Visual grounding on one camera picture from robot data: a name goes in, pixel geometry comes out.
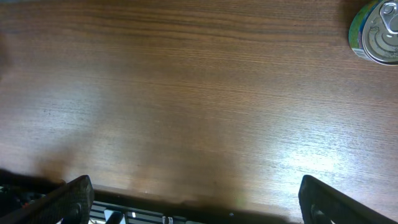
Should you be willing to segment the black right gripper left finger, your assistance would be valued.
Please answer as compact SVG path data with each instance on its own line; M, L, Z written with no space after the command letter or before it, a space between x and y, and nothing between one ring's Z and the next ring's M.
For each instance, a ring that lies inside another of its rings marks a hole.
M17 174L1 175L1 223L84 223L95 192L88 175L69 183Z

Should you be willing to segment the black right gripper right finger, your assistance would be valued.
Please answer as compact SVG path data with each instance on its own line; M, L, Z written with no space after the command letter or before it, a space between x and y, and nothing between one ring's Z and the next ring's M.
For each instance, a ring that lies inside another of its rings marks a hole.
M298 199L304 224L397 224L311 175L303 176Z

